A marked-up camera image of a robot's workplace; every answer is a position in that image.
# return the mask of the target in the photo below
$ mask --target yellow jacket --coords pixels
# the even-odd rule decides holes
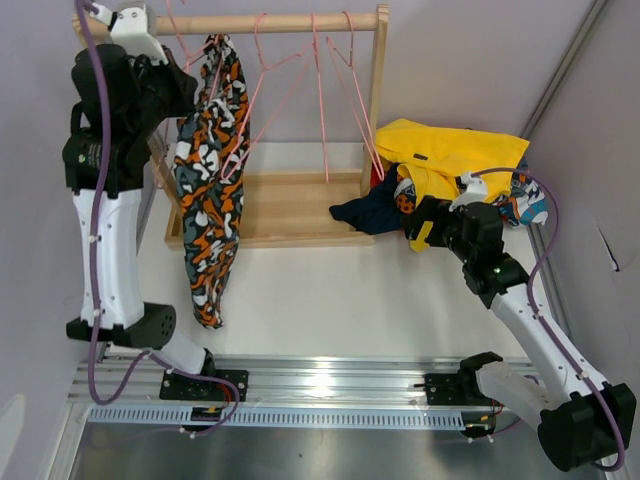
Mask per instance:
[[[502,133],[457,128],[428,127],[406,119],[396,120],[376,132],[380,156],[398,163],[398,174],[411,178],[416,187],[416,205],[425,195],[453,200],[459,194],[456,177],[492,167],[515,168],[527,140]],[[493,173],[484,177],[489,189],[486,202],[511,191],[511,173]],[[427,247],[431,231],[425,223],[418,239],[411,242],[417,252]]]

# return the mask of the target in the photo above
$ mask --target navy blue garment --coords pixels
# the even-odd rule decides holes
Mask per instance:
[[[329,207],[334,220],[347,222],[359,232],[369,235],[402,229],[402,213],[394,198],[398,186],[398,166],[393,164],[384,181],[371,189],[369,195],[342,205]]]

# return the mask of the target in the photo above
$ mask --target camouflage garment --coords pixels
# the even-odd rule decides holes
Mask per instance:
[[[249,102],[233,43],[227,35],[215,35],[209,41],[213,45],[200,70],[204,87],[196,112],[178,121],[174,174],[194,314],[202,325],[219,328],[223,325],[220,300],[238,249],[243,204],[243,169],[238,168],[228,180],[221,178],[220,170],[237,142],[240,147],[227,172],[249,147],[249,122],[238,138]],[[218,68],[219,86],[211,95]]]

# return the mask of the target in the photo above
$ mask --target gray wall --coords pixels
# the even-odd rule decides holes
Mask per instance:
[[[152,2],[164,12],[164,2]],[[174,2],[176,13],[372,10],[375,1]],[[435,124],[517,132],[582,18],[588,0],[403,0],[391,2],[382,121],[400,116]],[[64,324],[78,314],[82,279],[77,219],[64,187],[61,148],[76,94],[69,70],[78,44],[71,1],[9,2],[0,17],[0,405],[27,398],[27,420],[7,478],[38,478],[62,419],[63,402],[86,345],[67,341]],[[366,83],[370,37],[358,37]],[[265,39],[268,58],[285,55]],[[250,37],[237,37],[250,85],[257,80]],[[330,139],[357,138],[324,54]],[[283,92],[274,74],[258,103],[262,123]],[[317,139],[312,83],[283,112],[271,139]]]
[[[553,255],[576,343],[613,383],[640,394],[640,2],[611,2],[533,135],[529,160],[557,192]],[[620,272],[614,272],[606,239]],[[640,430],[630,478],[640,477]]]

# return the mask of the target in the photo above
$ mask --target wooden board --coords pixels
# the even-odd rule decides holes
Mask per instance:
[[[245,175],[240,246],[310,247],[371,245],[373,237],[354,231],[329,214],[331,205],[360,197],[361,170],[265,172]],[[165,235],[172,250],[181,250],[182,220],[173,207]]]

